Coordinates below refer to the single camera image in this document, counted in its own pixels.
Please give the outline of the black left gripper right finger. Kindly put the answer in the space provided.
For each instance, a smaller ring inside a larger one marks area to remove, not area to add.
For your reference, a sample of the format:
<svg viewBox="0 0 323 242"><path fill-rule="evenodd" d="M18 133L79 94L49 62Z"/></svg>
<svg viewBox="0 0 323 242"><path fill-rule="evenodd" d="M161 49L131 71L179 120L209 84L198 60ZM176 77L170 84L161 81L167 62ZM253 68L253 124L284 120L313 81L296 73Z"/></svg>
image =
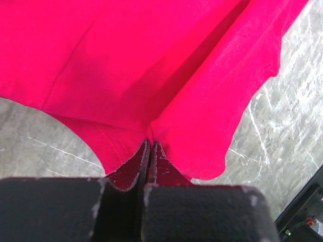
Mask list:
<svg viewBox="0 0 323 242"><path fill-rule="evenodd" d="M278 241L266 199L250 186L201 186L155 143L144 188L144 241Z"/></svg>

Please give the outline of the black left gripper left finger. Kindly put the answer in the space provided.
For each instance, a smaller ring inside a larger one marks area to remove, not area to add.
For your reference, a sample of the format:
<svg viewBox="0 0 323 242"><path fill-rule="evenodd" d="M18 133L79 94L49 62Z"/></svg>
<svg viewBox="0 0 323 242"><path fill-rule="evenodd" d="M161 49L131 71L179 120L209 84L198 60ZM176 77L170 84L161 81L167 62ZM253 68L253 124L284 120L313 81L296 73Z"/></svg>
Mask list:
<svg viewBox="0 0 323 242"><path fill-rule="evenodd" d="M105 177L1 180L1 241L140 241L145 140Z"/></svg>

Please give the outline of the red t-shirt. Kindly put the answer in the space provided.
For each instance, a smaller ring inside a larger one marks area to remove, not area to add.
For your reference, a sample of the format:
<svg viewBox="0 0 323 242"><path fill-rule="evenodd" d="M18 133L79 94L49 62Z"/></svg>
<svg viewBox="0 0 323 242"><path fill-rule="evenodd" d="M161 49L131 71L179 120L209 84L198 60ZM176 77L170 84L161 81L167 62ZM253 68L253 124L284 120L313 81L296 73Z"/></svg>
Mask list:
<svg viewBox="0 0 323 242"><path fill-rule="evenodd" d="M144 139L186 177L226 167L306 1L1 1L1 97L64 123L107 173Z"/></svg>

